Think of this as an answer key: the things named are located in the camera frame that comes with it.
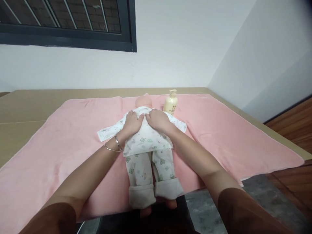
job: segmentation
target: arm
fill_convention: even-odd
[[[143,119],[144,115],[138,119],[135,112],[128,113],[123,129],[117,133],[120,146],[124,146],[125,141],[139,131]],[[110,139],[106,146],[112,150],[119,150],[115,138]],[[108,150],[103,145],[65,179],[41,209],[54,203],[69,203],[78,219],[84,203],[102,181],[117,156],[117,152]]]
[[[171,123],[173,123],[173,124],[174,124],[178,129],[180,129],[183,133],[186,132],[186,128],[187,128],[186,123],[184,123],[184,122],[182,122],[182,121],[176,119],[176,118],[173,117],[171,114],[169,114],[169,113],[167,113],[167,112],[165,112],[165,111],[164,111],[164,113],[168,116],[169,121],[170,121]]]
[[[150,126],[163,132],[172,140],[175,150],[204,181],[217,207],[219,195],[223,190],[227,188],[243,190],[211,153],[181,132],[169,121],[164,112],[152,110],[149,115],[146,115],[146,119]]]
[[[106,141],[112,137],[114,137],[122,128],[124,127],[124,123],[126,120],[127,114],[119,120],[115,125],[103,128],[97,132],[98,137],[101,142]]]

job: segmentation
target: hand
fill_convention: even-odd
[[[175,125],[169,121],[168,116],[161,110],[153,109],[149,114],[145,114],[148,124],[166,134],[170,131]]]
[[[126,121],[124,122],[123,129],[121,131],[127,136],[127,138],[129,138],[140,130],[143,119],[144,114],[137,118],[137,113],[130,111],[127,114]]]

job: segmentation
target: baby doll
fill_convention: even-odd
[[[152,100],[148,94],[136,99],[136,109],[133,111],[138,117],[143,113],[148,114],[151,110]],[[165,113],[181,131],[186,131],[184,122]],[[123,128],[126,115],[114,126],[98,131],[101,142],[113,137]],[[150,214],[150,205],[156,202],[155,196],[168,201],[174,200],[176,205],[175,199],[183,192],[179,179],[175,177],[172,148],[169,137],[153,129],[145,117],[140,130],[125,143],[123,156],[126,158],[130,180],[130,205],[134,209],[141,209],[141,214]],[[151,164],[156,178],[155,194]]]

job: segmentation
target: pink towel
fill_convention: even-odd
[[[162,109],[166,96],[151,96]],[[177,95],[175,117],[186,134],[236,179],[270,173],[303,163],[300,156],[208,94]],[[66,101],[0,170],[0,233],[18,233],[65,178],[103,143],[97,131],[114,125],[135,108],[131,98]],[[203,187],[197,174],[174,153],[175,171],[185,193]],[[127,211],[129,178],[123,156],[91,195],[81,219]]]

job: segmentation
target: forearm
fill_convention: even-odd
[[[174,125],[166,132],[166,135],[174,142],[178,154],[183,156],[200,177],[223,170],[211,153]]]
[[[164,132],[175,144],[177,153],[202,178],[216,206],[218,197],[224,189],[242,189],[211,153],[177,127],[168,128]]]
[[[127,135],[121,130],[117,133],[117,138],[119,143],[124,145]],[[112,150],[119,150],[114,137],[106,146]],[[107,174],[117,156],[117,152],[108,150],[103,145],[65,179],[43,208],[57,202],[70,203],[78,218],[83,204]]]

